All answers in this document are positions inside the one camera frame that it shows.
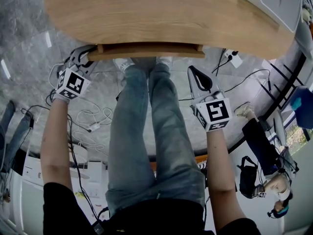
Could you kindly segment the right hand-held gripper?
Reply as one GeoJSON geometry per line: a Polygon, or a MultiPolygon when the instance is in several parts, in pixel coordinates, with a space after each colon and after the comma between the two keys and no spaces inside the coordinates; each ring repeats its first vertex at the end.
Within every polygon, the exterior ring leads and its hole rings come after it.
{"type": "Polygon", "coordinates": [[[207,69],[189,66],[187,69],[191,108],[206,132],[223,129],[232,119],[229,99],[219,91],[216,77],[207,69]]]}

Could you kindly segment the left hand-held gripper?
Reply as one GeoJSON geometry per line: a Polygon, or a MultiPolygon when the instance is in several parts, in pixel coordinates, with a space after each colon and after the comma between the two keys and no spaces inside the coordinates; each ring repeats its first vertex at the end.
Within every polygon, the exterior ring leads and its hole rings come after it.
{"type": "Polygon", "coordinates": [[[54,99],[69,103],[85,93],[91,84],[90,74],[95,68],[95,62],[88,60],[88,54],[94,50],[97,50],[97,45],[85,45],[73,50],[59,76],[54,99]]]}

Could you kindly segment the wooden drawer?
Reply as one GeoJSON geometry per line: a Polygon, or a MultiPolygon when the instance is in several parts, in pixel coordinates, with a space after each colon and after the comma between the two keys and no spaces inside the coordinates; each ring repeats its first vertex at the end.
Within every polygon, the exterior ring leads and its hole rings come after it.
{"type": "Polygon", "coordinates": [[[116,58],[146,58],[158,56],[204,58],[203,46],[170,42],[139,42],[101,44],[88,54],[88,60],[101,61],[116,58]]]}

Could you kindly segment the person's right forearm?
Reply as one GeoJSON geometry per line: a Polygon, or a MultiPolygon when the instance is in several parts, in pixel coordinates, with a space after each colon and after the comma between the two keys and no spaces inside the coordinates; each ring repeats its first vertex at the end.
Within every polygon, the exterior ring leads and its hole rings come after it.
{"type": "Polygon", "coordinates": [[[237,196],[235,176],[222,129],[206,133],[207,184],[216,232],[245,218],[237,196]]]}

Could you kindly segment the person's left forearm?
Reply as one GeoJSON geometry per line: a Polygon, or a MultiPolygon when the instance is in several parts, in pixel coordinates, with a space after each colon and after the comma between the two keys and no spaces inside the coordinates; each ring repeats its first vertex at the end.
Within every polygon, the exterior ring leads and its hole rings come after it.
{"type": "Polygon", "coordinates": [[[58,183],[72,190],[69,169],[67,113],[68,104],[61,99],[55,99],[45,124],[40,160],[45,184],[58,183]]]}

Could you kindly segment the wooden coffee table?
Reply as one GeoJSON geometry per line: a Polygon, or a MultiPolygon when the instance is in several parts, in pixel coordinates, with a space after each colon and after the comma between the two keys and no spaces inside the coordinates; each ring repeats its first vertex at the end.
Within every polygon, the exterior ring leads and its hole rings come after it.
{"type": "Polygon", "coordinates": [[[275,59],[294,34],[246,0],[44,0],[54,25],[89,44],[170,42],[275,59]]]}

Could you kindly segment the person's right white shoe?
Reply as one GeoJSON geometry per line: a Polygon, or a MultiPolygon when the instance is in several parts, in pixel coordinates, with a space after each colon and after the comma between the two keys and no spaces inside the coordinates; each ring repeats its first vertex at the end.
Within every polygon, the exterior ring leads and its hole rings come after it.
{"type": "Polygon", "coordinates": [[[157,57],[156,63],[158,64],[165,64],[167,66],[171,65],[173,61],[173,57],[167,56],[167,57],[157,57]]]}

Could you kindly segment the person's white shoe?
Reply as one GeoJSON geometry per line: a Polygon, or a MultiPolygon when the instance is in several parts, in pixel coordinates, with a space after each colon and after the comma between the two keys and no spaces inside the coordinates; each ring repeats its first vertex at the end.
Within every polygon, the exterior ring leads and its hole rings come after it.
{"type": "Polygon", "coordinates": [[[122,72],[125,72],[127,68],[134,65],[134,62],[131,58],[116,58],[113,59],[113,63],[122,72]]]}
{"type": "Polygon", "coordinates": [[[171,65],[173,61],[173,57],[167,56],[167,57],[157,57],[156,63],[158,64],[165,64],[167,66],[171,65]]]}

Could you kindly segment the person's left white shoe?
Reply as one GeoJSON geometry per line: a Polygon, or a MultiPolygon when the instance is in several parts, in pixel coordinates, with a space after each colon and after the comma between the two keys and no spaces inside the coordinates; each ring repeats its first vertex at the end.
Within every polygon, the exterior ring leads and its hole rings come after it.
{"type": "Polygon", "coordinates": [[[113,63],[122,72],[125,72],[127,68],[134,65],[134,62],[131,58],[116,58],[113,59],[113,63]]]}

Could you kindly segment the person's blue jeans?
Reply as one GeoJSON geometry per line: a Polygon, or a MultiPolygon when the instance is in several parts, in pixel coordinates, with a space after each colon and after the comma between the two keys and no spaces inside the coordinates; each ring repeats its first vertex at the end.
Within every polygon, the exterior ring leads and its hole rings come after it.
{"type": "Polygon", "coordinates": [[[134,64],[124,72],[111,123],[109,184],[111,215],[158,182],[190,179],[205,191],[169,66],[134,64]]]}

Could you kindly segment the teal small object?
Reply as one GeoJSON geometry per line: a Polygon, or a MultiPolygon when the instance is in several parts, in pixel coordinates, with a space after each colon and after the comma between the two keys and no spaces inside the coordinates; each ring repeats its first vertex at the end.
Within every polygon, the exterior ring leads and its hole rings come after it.
{"type": "Polygon", "coordinates": [[[297,98],[293,101],[293,103],[290,104],[291,109],[292,109],[293,111],[296,111],[299,107],[301,107],[301,105],[302,105],[302,99],[301,99],[300,97],[297,97],[297,98]]]}

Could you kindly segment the window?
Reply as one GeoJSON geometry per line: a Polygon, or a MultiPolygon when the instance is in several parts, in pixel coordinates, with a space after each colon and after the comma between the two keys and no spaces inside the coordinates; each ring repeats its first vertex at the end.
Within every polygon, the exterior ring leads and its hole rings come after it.
{"type": "Polygon", "coordinates": [[[287,145],[291,155],[298,152],[308,140],[313,138],[313,130],[302,129],[296,124],[290,125],[287,130],[287,145]]]}

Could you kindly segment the blue padded chair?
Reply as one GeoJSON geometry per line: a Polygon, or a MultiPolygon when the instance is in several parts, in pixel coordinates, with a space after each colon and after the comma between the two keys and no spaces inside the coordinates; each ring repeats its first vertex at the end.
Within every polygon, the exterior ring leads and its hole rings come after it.
{"type": "Polygon", "coordinates": [[[296,87],[282,110],[282,112],[288,111],[293,111],[295,113],[297,125],[299,127],[313,129],[313,92],[311,92],[306,86],[296,87]],[[293,103],[297,97],[302,99],[302,105],[296,111],[293,111],[290,104],[293,103]]]}

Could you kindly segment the grey beanbag chair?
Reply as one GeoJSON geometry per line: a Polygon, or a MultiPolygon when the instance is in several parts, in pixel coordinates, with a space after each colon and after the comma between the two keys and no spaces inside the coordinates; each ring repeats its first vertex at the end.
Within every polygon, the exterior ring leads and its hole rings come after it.
{"type": "Polygon", "coordinates": [[[313,38],[310,28],[305,22],[299,21],[295,39],[306,58],[313,62],[313,38]]]}

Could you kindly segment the white appliance box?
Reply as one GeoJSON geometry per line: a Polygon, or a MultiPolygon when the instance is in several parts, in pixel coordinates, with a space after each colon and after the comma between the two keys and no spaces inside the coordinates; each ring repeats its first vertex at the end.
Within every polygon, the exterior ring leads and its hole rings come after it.
{"type": "Polygon", "coordinates": [[[22,172],[23,179],[36,184],[44,186],[41,170],[41,160],[38,158],[26,156],[22,172]]]}

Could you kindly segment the striped cushion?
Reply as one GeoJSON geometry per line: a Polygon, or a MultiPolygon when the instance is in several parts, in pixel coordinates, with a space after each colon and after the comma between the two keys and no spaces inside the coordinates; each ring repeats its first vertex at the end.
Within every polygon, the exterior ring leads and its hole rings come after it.
{"type": "Polygon", "coordinates": [[[312,0],[302,1],[302,19],[309,24],[313,21],[313,3],[312,0]]]}

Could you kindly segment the person's black shirt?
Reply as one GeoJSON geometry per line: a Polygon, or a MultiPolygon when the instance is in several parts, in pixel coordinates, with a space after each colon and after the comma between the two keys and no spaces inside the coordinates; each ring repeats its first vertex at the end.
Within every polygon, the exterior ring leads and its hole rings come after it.
{"type": "MultiPolygon", "coordinates": [[[[204,229],[204,189],[190,179],[169,179],[154,184],[130,205],[118,209],[100,227],[104,235],[261,235],[246,218],[233,177],[208,178],[214,231],[204,229]]],[[[57,183],[44,186],[44,235],[97,235],[73,192],[57,183]]]]}

